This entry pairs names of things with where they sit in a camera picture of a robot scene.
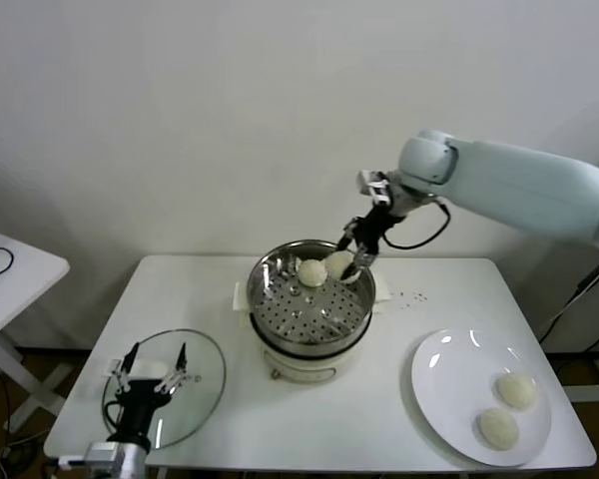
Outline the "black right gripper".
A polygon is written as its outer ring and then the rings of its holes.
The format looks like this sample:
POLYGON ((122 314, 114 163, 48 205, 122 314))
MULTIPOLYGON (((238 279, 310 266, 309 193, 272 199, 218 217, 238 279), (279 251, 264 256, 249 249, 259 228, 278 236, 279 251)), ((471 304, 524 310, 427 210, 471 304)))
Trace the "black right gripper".
POLYGON ((375 205, 363 217, 350 220, 343 228, 343 235, 337 242, 337 250, 347 250, 355 241, 358 250, 344 270, 344 279, 349 280, 365 268, 369 268, 379 254, 379 241, 384 234, 402 222, 401 216, 394 216, 388 207, 375 205))

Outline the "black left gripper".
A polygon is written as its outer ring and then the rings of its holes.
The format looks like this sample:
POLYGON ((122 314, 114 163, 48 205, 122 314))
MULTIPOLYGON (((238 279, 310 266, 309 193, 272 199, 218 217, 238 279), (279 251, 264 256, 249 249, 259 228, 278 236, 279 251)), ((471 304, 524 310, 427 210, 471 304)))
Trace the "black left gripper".
POLYGON ((110 440, 128 444, 150 444, 149 429, 155 412, 171 402, 171 394, 187 380, 186 344, 179 351, 175 367, 166 374, 161 385, 158 379, 136 379, 130 381, 140 343, 136 342, 113 370, 117 381, 116 402, 122 415, 114 427, 110 440))

